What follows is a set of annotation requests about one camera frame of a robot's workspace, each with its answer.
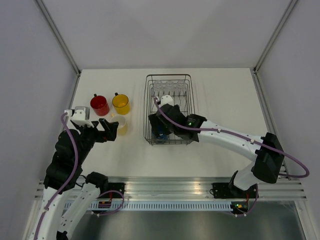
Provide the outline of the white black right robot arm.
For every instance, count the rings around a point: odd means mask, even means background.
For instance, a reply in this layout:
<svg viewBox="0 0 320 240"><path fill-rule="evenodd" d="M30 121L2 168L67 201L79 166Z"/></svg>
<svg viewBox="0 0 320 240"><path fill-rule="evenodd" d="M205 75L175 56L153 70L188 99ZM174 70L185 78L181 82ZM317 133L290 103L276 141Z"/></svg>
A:
<svg viewBox="0 0 320 240"><path fill-rule="evenodd" d="M205 117L190 114L185 116L178 105L156 104L152 114L161 122L165 130L183 140L210 143L235 152L251 161L237 170L228 183L228 192L239 198L253 186L263 182L275 184L284 161L283 148L276 135L268 132L264 136L233 132L221 127Z"/></svg>

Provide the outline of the red mug black handle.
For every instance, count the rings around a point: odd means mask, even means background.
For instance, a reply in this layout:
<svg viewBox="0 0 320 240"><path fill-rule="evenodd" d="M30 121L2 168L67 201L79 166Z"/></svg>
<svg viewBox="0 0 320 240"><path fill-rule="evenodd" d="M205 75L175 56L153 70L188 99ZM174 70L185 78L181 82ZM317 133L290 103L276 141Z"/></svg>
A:
<svg viewBox="0 0 320 240"><path fill-rule="evenodd" d="M110 112L110 107L107 99L102 95L93 95L90 100L90 106L98 116L106 116Z"/></svg>

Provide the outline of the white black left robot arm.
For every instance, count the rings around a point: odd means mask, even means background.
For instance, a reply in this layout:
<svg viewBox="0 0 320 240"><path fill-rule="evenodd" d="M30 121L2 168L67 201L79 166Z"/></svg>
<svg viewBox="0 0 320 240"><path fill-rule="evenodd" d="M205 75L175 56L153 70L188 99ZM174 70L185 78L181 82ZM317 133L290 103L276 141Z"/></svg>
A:
<svg viewBox="0 0 320 240"><path fill-rule="evenodd" d="M52 161L46 169L41 207L29 235L31 240L71 239L93 200L109 193L108 177L92 172L72 205L65 209L89 152L96 143L115 141L119 123L100 118L84 125L73 122L73 129L65 121L62 124L64 131L58 136Z"/></svg>

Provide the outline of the pale yellow mug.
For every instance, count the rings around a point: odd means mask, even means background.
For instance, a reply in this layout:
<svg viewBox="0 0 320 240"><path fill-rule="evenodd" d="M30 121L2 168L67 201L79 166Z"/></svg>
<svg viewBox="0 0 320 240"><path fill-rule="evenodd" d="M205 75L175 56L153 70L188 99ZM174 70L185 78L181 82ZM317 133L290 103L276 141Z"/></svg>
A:
<svg viewBox="0 0 320 240"><path fill-rule="evenodd" d="M124 115L114 115L111 117L111 122L118 122L117 135L125 136L128 132L128 123Z"/></svg>

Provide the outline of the yellow mug black handle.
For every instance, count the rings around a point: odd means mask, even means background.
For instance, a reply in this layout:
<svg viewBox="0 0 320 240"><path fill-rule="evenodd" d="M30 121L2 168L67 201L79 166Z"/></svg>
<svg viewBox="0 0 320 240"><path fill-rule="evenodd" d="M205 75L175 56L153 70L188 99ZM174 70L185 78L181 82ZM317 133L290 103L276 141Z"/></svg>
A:
<svg viewBox="0 0 320 240"><path fill-rule="evenodd" d="M112 105L119 115L126 115L130 112L130 101L125 94L115 93L112 99Z"/></svg>

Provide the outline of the blue mug black handle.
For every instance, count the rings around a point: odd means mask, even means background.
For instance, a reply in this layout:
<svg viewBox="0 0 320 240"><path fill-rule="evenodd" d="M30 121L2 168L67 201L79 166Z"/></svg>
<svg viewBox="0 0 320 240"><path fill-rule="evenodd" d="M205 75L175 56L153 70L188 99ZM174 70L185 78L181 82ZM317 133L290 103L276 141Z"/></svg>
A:
<svg viewBox="0 0 320 240"><path fill-rule="evenodd" d="M151 127L151 137L156 140L168 140L171 132L165 126L152 126Z"/></svg>

